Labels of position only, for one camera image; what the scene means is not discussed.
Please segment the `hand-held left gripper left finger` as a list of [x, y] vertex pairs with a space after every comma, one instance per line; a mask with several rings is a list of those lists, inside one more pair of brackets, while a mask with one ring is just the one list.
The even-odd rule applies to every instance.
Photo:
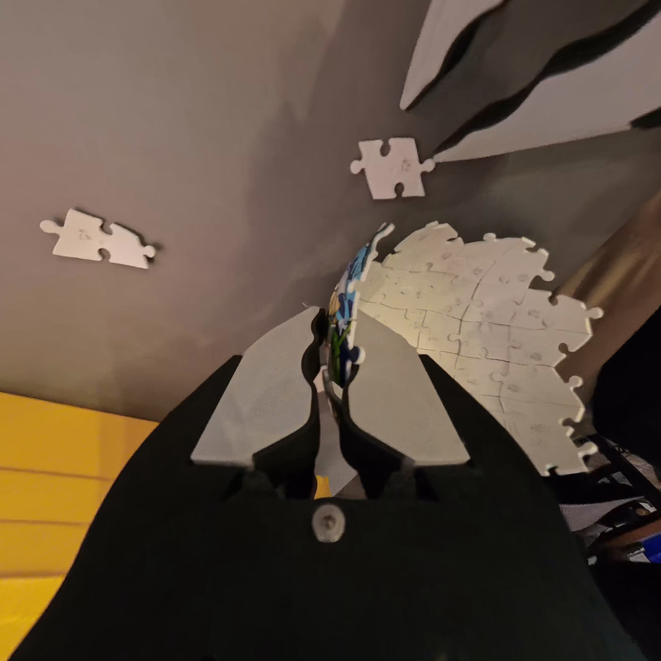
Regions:
[[242, 355], [191, 459], [196, 465], [258, 471], [289, 499], [317, 486], [320, 418], [315, 378], [326, 311], [309, 307]]

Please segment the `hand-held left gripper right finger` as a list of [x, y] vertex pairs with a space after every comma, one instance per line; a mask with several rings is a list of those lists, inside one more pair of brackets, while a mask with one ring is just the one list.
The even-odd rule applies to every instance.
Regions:
[[417, 351], [365, 313], [355, 323], [363, 360], [343, 386], [341, 450], [366, 496], [378, 498], [394, 473], [470, 461]]

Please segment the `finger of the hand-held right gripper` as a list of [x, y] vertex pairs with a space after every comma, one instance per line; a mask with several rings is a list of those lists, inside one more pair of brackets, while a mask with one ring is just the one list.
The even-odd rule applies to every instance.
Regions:
[[467, 161], [627, 131], [660, 110], [660, 11], [596, 60], [545, 78], [509, 116], [434, 155]]
[[400, 109], [407, 111], [458, 63], [479, 23], [503, 1], [431, 1], [409, 64]]

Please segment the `partly built puzzle ball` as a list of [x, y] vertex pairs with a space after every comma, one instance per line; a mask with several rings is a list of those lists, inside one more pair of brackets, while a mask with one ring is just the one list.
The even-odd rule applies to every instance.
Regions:
[[587, 473], [598, 451], [576, 446], [568, 422], [582, 420], [575, 390], [564, 380], [560, 346], [575, 352], [593, 335], [599, 307], [530, 287], [546, 270], [548, 252], [527, 238], [464, 243], [446, 223], [412, 232], [383, 262], [377, 245], [394, 230], [382, 224], [350, 262], [330, 299], [328, 372], [335, 391], [366, 357], [356, 339], [359, 313], [402, 336], [494, 413], [543, 476]]

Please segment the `white puzzle piece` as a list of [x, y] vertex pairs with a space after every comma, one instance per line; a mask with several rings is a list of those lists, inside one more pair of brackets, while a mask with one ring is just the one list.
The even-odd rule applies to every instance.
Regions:
[[140, 236], [117, 223], [104, 229], [104, 219], [70, 209], [62, 224], [52, 219], [40, 222], [40, 229], [56, 235], [53, 254], [69, 259], [99, 262], [102, 251], [112, 264], [148, 269], [157, 253], [153, 245], [144, 244]]
[[374, 200], [396, 198], [396, 188], [399, 185], [402, 187], [403, 198], [425, 196], [422, 176], [434, 170], [434, 159], [419, 160], [417, 144], [413, 137], [392, 137], [387, 143], [388, 151], [382, 153], [383, 140], [359, 141], [360, 158], [351, 161], [351, 173], [365, 174], [369, 192]]

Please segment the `person's beige trousers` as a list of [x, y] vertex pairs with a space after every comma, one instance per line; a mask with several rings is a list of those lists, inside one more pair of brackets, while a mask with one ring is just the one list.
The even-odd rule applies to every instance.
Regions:
[[563, 379], [583, 380], [577, 394], [590, 401], [598, 374], [660, 306], [660, 193], [645, 203], [554, 291], [599, 307], [593, 337], [561, 361]]

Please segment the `yellow box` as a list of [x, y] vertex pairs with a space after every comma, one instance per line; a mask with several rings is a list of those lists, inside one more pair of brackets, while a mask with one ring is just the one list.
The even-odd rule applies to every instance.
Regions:
[[157, 422], [1, 393], [1, 659], [68, 573], [128, 459]]

